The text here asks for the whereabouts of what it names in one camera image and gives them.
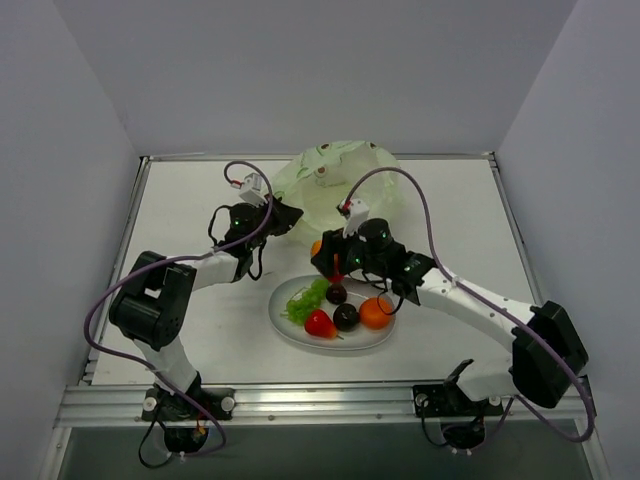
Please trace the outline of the orange yellow oblong fruit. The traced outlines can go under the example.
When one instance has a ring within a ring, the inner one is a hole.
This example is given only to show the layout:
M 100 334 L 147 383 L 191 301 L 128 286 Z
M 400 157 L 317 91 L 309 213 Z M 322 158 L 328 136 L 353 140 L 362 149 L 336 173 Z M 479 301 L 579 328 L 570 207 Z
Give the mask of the orange yellow oblong fruit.
M 319 252 L 319 250 L 321 249 L 322 246 L 322 241 L 321 240 L 316 240 L 310 249 L 310 257 L 314 258 L 316 256 L 316 254 Z M 338 256 L 335 255 L 334 256 L 334 272 L 332 275 L 330 276 L 324 276 L 325 279 L 327 279 L 330 283 L 332 284 L 337 284 L 340 283 L 344 276 L 342 274 L 339 273 L 338 271 Z

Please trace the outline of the dark purple fake fruit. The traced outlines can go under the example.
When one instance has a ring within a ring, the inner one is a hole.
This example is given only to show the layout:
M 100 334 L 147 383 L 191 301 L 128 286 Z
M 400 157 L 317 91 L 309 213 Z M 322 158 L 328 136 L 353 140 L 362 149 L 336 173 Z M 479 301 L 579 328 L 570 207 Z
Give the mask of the dark purple fake fruit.
M 333 305 L 341 305 L 347 301 L 348 293 L 342 284 L 330 285 L 325 293 L 326 300 Z

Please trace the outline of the orange fake fruit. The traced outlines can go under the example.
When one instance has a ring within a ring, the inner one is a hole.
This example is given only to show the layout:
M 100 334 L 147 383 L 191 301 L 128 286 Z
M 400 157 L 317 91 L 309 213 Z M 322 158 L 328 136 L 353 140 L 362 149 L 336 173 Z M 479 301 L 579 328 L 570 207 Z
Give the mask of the orange fake fruit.
M 359 307 L 360 323 L 370 330 L 385 329 L 394 320 L 392 311 L 385 298 L 368 298 Z

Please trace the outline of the dark round fake fruit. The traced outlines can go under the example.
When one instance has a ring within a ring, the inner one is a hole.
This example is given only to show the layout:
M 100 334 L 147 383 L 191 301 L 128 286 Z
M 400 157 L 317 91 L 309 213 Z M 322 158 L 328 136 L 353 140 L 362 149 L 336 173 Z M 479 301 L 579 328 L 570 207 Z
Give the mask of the dark round fake fruit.
M 338 331 L 349 332 L 360 324 L 358 310 L 348 303 L 339 305 L 332 316 L 333 323 Z

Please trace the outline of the green fake grapes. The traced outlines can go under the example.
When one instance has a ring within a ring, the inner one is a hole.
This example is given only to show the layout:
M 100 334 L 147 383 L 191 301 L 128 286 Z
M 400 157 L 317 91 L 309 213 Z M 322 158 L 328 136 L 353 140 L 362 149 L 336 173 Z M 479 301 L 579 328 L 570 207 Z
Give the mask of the green fake grapes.
M 303 326 L 311 313 L 320 308 L 329 286 L 329 281 L 324 278 L 314 280 L 286 302 L 280 316 L 295 325 Z

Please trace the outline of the translucent plastic bag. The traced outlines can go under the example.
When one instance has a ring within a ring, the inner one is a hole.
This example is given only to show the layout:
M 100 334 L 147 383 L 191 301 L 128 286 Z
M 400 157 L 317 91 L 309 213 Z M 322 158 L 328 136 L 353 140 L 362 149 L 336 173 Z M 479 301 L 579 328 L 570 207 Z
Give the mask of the translucent plastic bag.
M 303 211 L 286 237 L 312 246 L 324 231 L 344 225 L 337 205 L 358 180 L 376 168 L 399 166 L 394 155 L 370 141 L 337 141 L 306 149 L 271 178 L 275 196 Z

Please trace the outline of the red yellow fake fruit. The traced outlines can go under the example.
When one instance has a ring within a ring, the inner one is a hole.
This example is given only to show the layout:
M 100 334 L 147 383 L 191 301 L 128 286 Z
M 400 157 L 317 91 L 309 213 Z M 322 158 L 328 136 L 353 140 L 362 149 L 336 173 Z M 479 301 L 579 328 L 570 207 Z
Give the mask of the red yellow fake fruit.
M 304 330 L 311 336 L 321 339 L 341 339 L 337 328 L 326 312 L 313 310 L 304 323 Z

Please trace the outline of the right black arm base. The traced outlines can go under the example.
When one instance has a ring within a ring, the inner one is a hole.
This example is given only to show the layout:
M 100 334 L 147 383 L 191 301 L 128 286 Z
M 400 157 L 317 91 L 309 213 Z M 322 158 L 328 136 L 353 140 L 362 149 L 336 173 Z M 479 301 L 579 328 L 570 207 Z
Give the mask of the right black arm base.
M 502 400 L 472 401 L 457 387 L 445 384 L 417 384 L 412 387 L 415 416 L 427 442 L 436 448 L 471 451 L 488 439 L 486 420 L 501 418 L 505 408 Z M 445 419 L 440 424 L 440 439 L 427 430 L 427 419 Z

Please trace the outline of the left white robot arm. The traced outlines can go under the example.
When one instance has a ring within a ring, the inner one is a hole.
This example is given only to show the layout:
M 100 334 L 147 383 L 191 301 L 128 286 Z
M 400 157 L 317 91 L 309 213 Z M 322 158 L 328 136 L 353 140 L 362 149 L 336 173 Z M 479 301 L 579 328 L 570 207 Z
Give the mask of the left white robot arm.
M 278 198 L 261 206 L 238 203 L 224 208 L 229 229 L 222 239 L 213 240 L 209 256 L 168 262 L 159 253 L 142 252 L 109 309 L 110 323 L 142 352 L 156 384 L 168 392 L 166 408 L 179 419 L 194 417 L 202 405 L 201 377 L 180 339 L 191 294 L 244 276 L 259 279 L 250 269 L 267 239 L 288 233 L 303 216 L 302 209 Z

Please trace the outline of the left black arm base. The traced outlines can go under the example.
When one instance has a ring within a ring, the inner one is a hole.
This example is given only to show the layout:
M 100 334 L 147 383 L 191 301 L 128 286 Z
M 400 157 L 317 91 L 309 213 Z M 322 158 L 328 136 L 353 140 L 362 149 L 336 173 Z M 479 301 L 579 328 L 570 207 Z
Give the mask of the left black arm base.
M 154 384 L 143 401 L 142 421 L 158 425 L 171 453 L 197 455 L 221 450 L 227 435 L 221 422 L 232 419 L 235 390 L 208 389 L 195 382 L 185 394 Z

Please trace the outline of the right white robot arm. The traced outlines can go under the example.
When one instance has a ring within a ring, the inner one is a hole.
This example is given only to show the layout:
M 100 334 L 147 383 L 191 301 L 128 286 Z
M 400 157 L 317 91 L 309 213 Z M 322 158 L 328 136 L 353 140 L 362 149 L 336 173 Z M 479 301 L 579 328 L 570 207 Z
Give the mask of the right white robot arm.
M 588 362 L 562 306 L 552 301 L 529 305 L 460 280 L 433 258 L 397 242 L 383 219 L 367 220 L 350 235 L 324 232 L 311 263 L 327 277 L 355 271 L 377 276 L 397 297 L 447 314 L 509 353 L 494 364 L 465 360 L 450 374 L 444 400 L 455 412 L 507 395 L 553 409 Z

